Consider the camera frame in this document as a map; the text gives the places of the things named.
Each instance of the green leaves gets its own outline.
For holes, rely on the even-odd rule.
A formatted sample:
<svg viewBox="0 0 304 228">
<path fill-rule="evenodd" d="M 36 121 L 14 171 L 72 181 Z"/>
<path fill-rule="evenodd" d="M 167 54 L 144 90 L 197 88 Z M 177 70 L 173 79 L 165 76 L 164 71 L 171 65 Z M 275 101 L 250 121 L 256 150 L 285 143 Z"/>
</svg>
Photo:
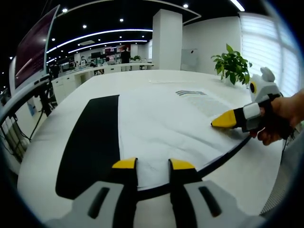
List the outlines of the green leaves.
<svg viewBox="0 0 304 228">
<path fill-rule="evenodd" d="M 226 44 L 226 49 L 227 49 L 227 51 L 228 51 L 229 53 L 233 53 L 233 52 L 234 52 L 233 49 L 232 49 L 232 47 L 229 46 L 229 44 Z"/>
<path fill-rule="evenodd" d="M 234 51 L 231 46 L 226 44 L 228 53 L 222 53 L 221 55 L 212 56 L 215 58 L 215 70 L 219 75 L 221 73 L 221 79 L 228 78 L 232 84 L 240 81 L 242 84 L 248 84 L 250 77 L 248 67 L 252 67 L 252 63 L 244 59 L 238 51 Z"/>
<path fill-rule="evenodd" d="M 220 56 L 220 55 L 212 56 L 211 58 L 215 58 L 215 57 L 217 57 L 217 58 L 221 58 L 221 56 Z"/>
<path fill-rule="evenodd" d="M 221 67 L 219 67 L 219 68 L 217 68 L 217 74 L 219 75 L 219 73 L 222 71 L 222 68 Z"/>
<path fill-rule="evenodd" d="M 230 82 L 232 83 L 232 84 L 234 84 L 235 85 L 235 83 L 236 83 L 236 75 L 235 75 L 235 73 L 230 73 Z"/>
<path fill-rule="evenodd" d="M 228 78 L 229 75 L 230 75 L 230 71 L 227 71 L 227 72 L 226 72 L 226 78 Z"/>
</svg>

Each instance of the black stripe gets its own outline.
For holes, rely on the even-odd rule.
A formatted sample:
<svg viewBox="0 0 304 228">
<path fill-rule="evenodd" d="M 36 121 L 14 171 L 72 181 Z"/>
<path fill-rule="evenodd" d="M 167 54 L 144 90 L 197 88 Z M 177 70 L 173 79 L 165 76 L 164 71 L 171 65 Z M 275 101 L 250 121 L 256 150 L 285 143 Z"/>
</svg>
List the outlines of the black stripe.
<svg viewBox="0 0 304 228">
<path fill-rule="evenodd" d="M 224 154 L 223 156 L 219 157 L 217 160 L 215 160 L 213 163 L 211 163 L 207 167 L 198 171 L 200 178 L 207 176 L 208 174 L 210 174 L 217 168 L 221 167 L 227 161 L 229 161 L 229 159 L 232 158 L 237 152 L 239 152 L 247 144 L 247 142 L 250 139 L 251 139 L 251 136 L 248 136 L 240 144 L 238 144 L 237 146 L 232 148 L 228 153 Z M 138 201 L 148 200 L 151 198 L 155 198 L 158 196 L 168 194 L 168 193 L 170 193 L 170 191 L 171 191 L 170 184 L 165 184 L 160 187 L 153 188 L 153 189 L 139 191 L 137 199 L 138 199 Z"/>
<path fill-rule="evenodd" d="M 118 95 L 92 99 L 70 135 L 59 166 L 56 193 L 75 199 L 96 181 L 105 181 L 120 160 Z"/>
<path fill-rule="evenodd" d="M 217 160 L 215 160 L 213 163 L 208 165 L 207 167 L 201 169 L 199 171 L 199 176 L 201 178 L 207 176 L 217 168 L 221 167 L 223 164 L 225 164 L 227 161 L 229 161 L 230 158 L 232 158 L 237 152 L 239 152 L 243 146 L 247 144 L 247 142 L 251 139 L 251 136 L 248 136 L 246 139 L 244 139 L 239 145 L 235 146 L 230 150 L 228 153 L 224 154 L 223 156 L 219 157 Z"/>
</svg>

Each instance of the window blinds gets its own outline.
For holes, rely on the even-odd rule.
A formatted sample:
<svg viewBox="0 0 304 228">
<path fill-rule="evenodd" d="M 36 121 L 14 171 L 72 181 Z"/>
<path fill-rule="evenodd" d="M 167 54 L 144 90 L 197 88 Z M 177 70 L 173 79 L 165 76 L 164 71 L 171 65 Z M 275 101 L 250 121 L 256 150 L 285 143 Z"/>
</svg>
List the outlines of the window blinds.
<svg viewBox="0 0 304 228">
<path fill-rule="evenodd" d="M 268 67 L 284 96 L 299 90 L 300 65 L 288 31 L 268 17 L 241 13 L 242 56 L 253 64 L 249 73 L 261 75 Z"/>
</svg>

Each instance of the curved led light strip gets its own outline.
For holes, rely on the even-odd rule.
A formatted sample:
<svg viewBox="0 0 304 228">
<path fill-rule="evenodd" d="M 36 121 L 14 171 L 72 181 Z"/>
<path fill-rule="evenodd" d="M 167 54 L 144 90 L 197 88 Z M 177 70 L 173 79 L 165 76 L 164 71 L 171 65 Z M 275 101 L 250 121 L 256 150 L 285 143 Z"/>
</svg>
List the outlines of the curved led light strip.
<svg viewBox="0 0 304 228">
<path fill-rule="evenodd" d="M 73 51 L 69 51 L 68 53 L 73 53 L 75 51 L 80 51 L 86 48 L 91 48 L 91 47 L 96 47 L 99 45 L 105 45 L 105 44 L 115 44 L 115 43 L 126 43 L 126 42 L 148 42 L 147 40 L 119 40 L 119 41 L 113 41 L 113 42 L 106 42 L 106 43 L 101 43 L 101 44 L 94 44 L 94 45 L 90 45 L 90 46 L 86 46 L 86 47 L 82 47 Z"/>
<path fill-rule="evenodd" d="M 55 49 L 57 48 L 60 48 L 66 44 L 69 44 L 71 42 L 74 42 L 76 40 L 80 40 L 80 39 L 83 39 L 83 38 L 87 38 L 87 37 L 91 37 L 91 36 L 96 36 L 96 35 L 100 35 L 100 34 L 105 34 L 105 33 L 111 33 L 111 32 L 153 32 L 153 30 L 151 29 L 136 29 L 136 28 L 130 28 L 130 29 L 116 29 L 116 30 L 110 30 L 110 31 L 103 31 L 103 32 L 96 32 L 96 33 L 92 33 L 92 34 L 88 34 L 88 35 L 85 35 L 85 36 L 82 36 L 82 37 L 78 37 L 78 38 L 75 38 L 75 39 L 72 39 L 72 40 L 69 40 L 67 42 L 64 42 L 63 44 L 60 44 L 58 45 L 57 47 L 54 47 L 52 49 L 50 49 L 49 51 L 47 51 L 47 54 L 50 53 L 51 51 L 54 51 Z"/>
</svg>

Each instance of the office desk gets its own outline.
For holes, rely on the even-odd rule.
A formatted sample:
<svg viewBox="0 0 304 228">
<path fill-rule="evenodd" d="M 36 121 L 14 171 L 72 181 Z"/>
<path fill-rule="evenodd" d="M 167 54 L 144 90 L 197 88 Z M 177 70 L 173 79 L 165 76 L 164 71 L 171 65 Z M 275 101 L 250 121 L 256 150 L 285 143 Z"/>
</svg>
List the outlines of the office desk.
<svg viewBox="0 0 304 228">
<path fill-rule="evenodd" d="M 95 76 L 67 97 L 47 118 L 30 144 L 21 164 L 18 191 L 29 208 L 45 222 L 71 210 L 72 200 L 55 192 L 57 173 L 69 136 L 88 101 L 117 95 L 151 84 L 208 89 L 233 108 L 251 102 L 241 86 L 227 87 L 218 76 L 170 70 L 149 70 Z M 203 178 L 212 180 L 237 199 L 247 214 L 258 215 L 274 186 L 282 142 L 265 147 L 251 139 L 233 158 Z M 134 227 L 175 227 L 169 194 L 137 204 Z"/>
</svg>

